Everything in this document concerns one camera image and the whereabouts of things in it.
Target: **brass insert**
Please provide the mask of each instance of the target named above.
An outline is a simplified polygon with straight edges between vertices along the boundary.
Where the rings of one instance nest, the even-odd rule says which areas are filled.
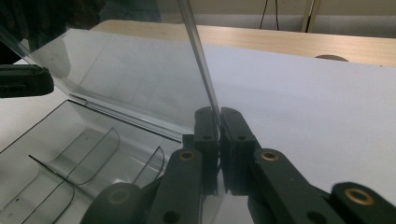
[[[195,158],[195,154],[191,151],[182,151],[178,154],[178,157],[183,161],[190,161]]]
[[[266,161],[277,161],[279,157],[274,152],[265,151],[262,153],[262,158]]]
[[[374,198],[363,189],[350,188],[345,190],[345,194],[354,203],[361,205],[375,204]]]

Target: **wooden table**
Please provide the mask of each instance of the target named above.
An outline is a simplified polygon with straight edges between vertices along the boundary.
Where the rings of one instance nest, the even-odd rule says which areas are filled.
[[[94,31],[160,39],[188,39],[184,24],[104,21]],[[353,63],[396,66],[396,39],[318,35],[231,27],[198,26],[203,44],[316,57],[331,54]]]

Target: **clear plastic tray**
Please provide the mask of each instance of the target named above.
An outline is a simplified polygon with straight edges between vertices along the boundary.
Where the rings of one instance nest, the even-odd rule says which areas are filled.
[[[180,147],[66,101],[0,154],[0,222],[79,223],[101,190],[145,186]]]

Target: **white paper sheet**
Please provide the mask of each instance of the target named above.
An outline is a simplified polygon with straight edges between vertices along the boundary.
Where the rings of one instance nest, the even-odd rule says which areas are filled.
[[[396,204],[396,68],[205,46],[221,106],[314,186],[363,184]]]

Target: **black mechanical clamp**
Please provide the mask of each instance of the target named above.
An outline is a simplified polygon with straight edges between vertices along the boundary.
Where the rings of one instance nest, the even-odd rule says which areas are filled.
[[[285,155],[260,146],[238,111],[221,109],[220,138],[210,107],[195,119],[161,178],[142,189],[108,187],[82,223],[198,224],[203,198],[217,192],[219,156],[226,189],[248,196],[255,224],[396,223],[396,208],[371,189],[341,183],[329,194],[311,186]]]

